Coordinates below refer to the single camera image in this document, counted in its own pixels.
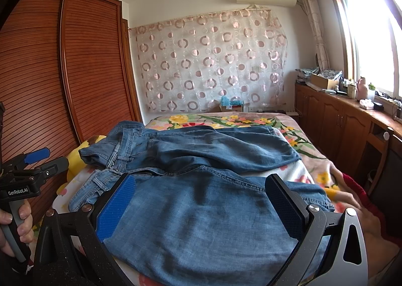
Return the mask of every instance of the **blue denim jeans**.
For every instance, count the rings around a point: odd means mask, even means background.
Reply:
[[[265,194],[265,178],[239,175],[299,160],[270,127],[155,131],[122,122],[80,153],[85,162],[106,168],[90,176],[69,210],[94,203],[122,173],[133,175],[135,195],[104,243],[164,285],[265,286],[297,243]],[[319,186],[287,185],[307,203],[333,211]]]

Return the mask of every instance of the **metal screw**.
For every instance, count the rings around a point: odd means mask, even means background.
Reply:
[[[357,215],[356,210],[353,209],[353,208],[347,208],[347,209],[346,209],[346,213],[347,213],[349,216],[352,216],[352,217]]]
[[[51,217],[54,215],[54,209],[49,209],[48,211],[46,211],[46,216]]]
[[[91,210],[92,210],[92,205],[91,205],[90,203],[84,204],[84,205],[81,207],[81,210],[84,211],[84,212],[91,211]]]
[[[308,208],[312,211],[312,212],[318,212],[320,211],[320,207],[317,206],[316,204],[311,204],[308,206]]]

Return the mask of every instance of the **wardrobe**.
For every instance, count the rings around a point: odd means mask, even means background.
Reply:
[[[20,0],[0,30],[3,161],[43,147],[67,155],[122,120],[141,121],[118,0]],[[31,199],[34,222],[65,174]]]

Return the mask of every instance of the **wooden countertop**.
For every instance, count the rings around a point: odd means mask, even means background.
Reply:
[[[309,91],[318,92],[306,85],[301,85],[301,87],[308,88]],[[348,98],[343,95],[330,95],[330,94],[324,93],[324,92],[319,92],[319,93],[321,93],[324,97],[336,98],[339,101],[346,103],[349,106],[352,106],[352,107],[360,110],[361,112],[364,112],[375,122],[375,124],[381,126],[383,129],[387,129],[387,127],[391,127],[394,130],[395,134],[399,138],[402,138],[402,124],[400,122],[393,120],[391,115],[386,113],[385,111],[365,110],[362,107],[360,107],[357,100]]]

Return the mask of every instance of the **sheer curtain with circles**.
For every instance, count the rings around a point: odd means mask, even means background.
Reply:
[[[282,104],[287,39],[272,10],[202,14],[133,31],[151,111],[216,111],[223,95],[256,109]]]

